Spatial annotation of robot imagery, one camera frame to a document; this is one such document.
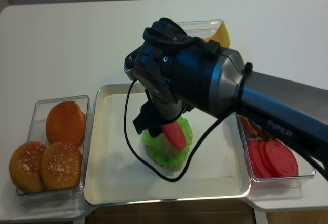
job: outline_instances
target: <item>clear plastic container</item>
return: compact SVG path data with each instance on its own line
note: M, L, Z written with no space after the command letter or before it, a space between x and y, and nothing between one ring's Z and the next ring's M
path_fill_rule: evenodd
M222 20L178 23L190 37L209 38L219 29Z
M46 137L46 120L48 114L54 106L64 101L75 101L86 116L86 129L85 129L84 141L78 147L82 153L80 182L78 186L73 188L43 191L43 192L30 193L30 194L24 194L21 190L17 188L16 202L20 205L24 205L27 203L51 202L56 200L67 200L67 199L76 199L76 198L84 197L83 188L84 188L85 173L87 168L87 160L88 160L88 153L90 147L90 136L91 136L92 120L93 120L88 96L83 95L83 96L38 101L35 104L27 141L39 141L46 146L49 145Z
M309 179L313 179L316 171L315 169L300 155L298 155L295 151L291 150L294 154L297 164L298 164L298 176L294 177L272 177L272 178L261 178L256 175L255 170L253 168L253 164L251 162L248 146L249 143L253 140L247 134L246 130L242 126L239 116L236 115L238 129L240 133L240 138L244 146L245 150L245 160L248 166L249 176L252 180L251 186L252 189L263 189L263 188L301 188L302 184L304 184Z

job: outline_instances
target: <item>yellow cheese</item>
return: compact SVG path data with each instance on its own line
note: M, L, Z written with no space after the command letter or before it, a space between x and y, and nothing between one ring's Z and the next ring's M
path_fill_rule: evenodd
M206 42L208 42L209 40L214 40L219 42L223 47L228 47L230 45L230 38L229 38L229 34L226 28L226 24L224 23L224 21L221 23L219 29L216 31L216 33L209 38L204 38L204 40Z

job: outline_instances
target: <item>red tomato slice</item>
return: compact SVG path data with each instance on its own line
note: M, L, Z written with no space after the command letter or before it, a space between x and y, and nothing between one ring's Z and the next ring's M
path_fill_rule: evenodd
M293 153L276 140L266 142L265 152L275 176L297 176L298 165Z
M271 175L274 176L274 173L272 172L272 169L270 168L270 164L268 162L268 156L267 153L265 152L265 145L267 144L266 141L262 140L259 145L259 152L260 152L260 158L266 167L266 169L271 173Z
M186 147L186 137L177 121L161 126L166 139L177 150L182 150Z
M260 176L261 178L270 178L272 177L272 175L262 162L259 152L259 145L260 142L256 140L251 141L251 143L249 144L248 148L250 152L251 161L258 176Z

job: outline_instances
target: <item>white tray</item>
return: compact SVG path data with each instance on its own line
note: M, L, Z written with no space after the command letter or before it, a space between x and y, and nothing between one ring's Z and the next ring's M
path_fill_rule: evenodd
M122 122L124 102L119 102L123 97L116 94L126 94L128 88L129 84L107 85L97 94L84 189L85 199L89 204L238 198L248 194L250 178L235 115L229 116L206 138L195 153L184 178L179 182L169 183L140 163L126 144ZM132 125L132 119L139 113L144 102L141 94L133 93L144 93L144 90L140 84L135 84L132 89L128 104L127 131L134 150L143 159L153 163ZM214 118L198 110L193 110L184 117L193 130L194 146ZM176 177L180 172L157 167L170 177Z

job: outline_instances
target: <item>white table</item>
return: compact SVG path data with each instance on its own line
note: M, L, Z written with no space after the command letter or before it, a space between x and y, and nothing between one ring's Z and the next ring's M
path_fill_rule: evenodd
M224 19L231 48L254 70L328 89L328 0L147 0L13 6L0 15L0 221L77 219L83 201L60 206L15 204L8 173L26 141L38 100L86 94L127 83L124 58L161 17L177 22ZM328 206L321 175L300 190L256 192L244 199L261 211Z

